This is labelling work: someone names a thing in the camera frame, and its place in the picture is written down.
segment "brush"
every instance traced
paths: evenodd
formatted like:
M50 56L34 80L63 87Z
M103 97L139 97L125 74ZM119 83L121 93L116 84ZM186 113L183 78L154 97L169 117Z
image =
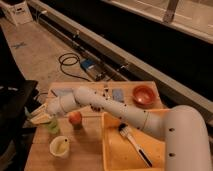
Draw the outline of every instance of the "brush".
M135 139L131 135L131 128L126 125L125 123L120 124L118 127L118 131L121 134L122 137L127 138L130 143L134 146L135 150L139 154L139 156L142 158L142 160L146 163L147 166L152 167L152 163L147 157L147 155L144 153L143 149L136 143Z

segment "blue object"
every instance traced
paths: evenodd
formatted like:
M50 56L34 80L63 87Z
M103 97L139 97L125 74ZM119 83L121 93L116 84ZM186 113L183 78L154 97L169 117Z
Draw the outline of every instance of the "blue object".
M123 90L122 89L112 89L112 98L118 102L124 102Z
M89 69L91 66L94 66L94 63L89 60L89 59L85 59L83 62L81 62L81 68L86 71L87 69Z

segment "gray floor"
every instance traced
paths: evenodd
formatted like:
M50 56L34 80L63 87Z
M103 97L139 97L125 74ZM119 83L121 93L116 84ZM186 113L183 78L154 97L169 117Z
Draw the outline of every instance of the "gray floor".
M54 81L84 81L66 76L60 71L58 57L73 52L73 49L44 27L34 21L16 27L5 18L0 19L0 24L18 67L26 79L39 81L40 93L47 92ZM66 71L89 79L78 64L66 67ZM44 99L44 95L39 97L42 103Z

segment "cable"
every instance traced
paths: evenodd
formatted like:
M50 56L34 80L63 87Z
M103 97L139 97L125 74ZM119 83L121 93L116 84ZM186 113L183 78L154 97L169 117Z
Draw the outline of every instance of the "cable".
M39 98L39 96L45 95L45 94L48 94L48 93L47 93L47 92L44 92L44 93L39 93L39 94L37 94L37 95L35 96L35 100L37 101L38 98Z
M69 60L69 59L75 59L76 61L74 61L74 62L72 62L72 63L65 63L65 62L66 62L67 60ZM64 71L64 69L63 69L63 66L73 66L73 65L75 65L75 64L77 64L77 63L79 63L79 65L80 65L80 58L79 58L79 56L78 56L77 54L71 53L71 52L70 52L70 53L65 53L65 54L59 56L58 61L59 61L59 63L60 63L60 70L61 70L61 72L63 72L65 75L68 75L68 76L71 76L71 77L75 77L75 78L79 78L79 79L83 79L83 80L86 80L86 81L89 81L89 82L90 82L90 80L87 79L87 78L84 78L84 77L80 77L80 76L77 76L77 75L73 75L73 74L67 73L67 72Z

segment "apple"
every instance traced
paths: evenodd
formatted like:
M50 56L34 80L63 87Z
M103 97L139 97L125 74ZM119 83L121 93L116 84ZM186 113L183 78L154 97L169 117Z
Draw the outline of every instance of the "apple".
M68 121L72 125L79 125L82 123L82 115L79 111L69 112L68 113Z

